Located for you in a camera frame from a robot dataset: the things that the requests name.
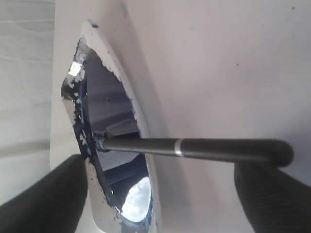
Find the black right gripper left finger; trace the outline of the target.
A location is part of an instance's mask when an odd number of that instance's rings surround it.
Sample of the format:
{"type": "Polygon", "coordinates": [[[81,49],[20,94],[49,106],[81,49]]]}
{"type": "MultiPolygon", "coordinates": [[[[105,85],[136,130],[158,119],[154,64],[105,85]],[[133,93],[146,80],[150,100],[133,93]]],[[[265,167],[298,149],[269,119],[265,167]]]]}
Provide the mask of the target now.
{"type": "Polygon", "coordinates": [[[85,159],[75,154],[0,207],[2,233],[73,233],[86,197],[85,159]]]}

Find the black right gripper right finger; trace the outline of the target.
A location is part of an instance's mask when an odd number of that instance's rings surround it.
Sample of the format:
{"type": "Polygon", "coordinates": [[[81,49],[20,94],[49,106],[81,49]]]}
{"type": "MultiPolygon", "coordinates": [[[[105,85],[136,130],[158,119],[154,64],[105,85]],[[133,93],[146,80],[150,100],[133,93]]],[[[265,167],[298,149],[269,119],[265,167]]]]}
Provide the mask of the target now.
{"type": "Polygon", "coordinates": [[[269,166],[236,164],[235,188],[256,233],[309,233],[311,188],[269,166]]]}

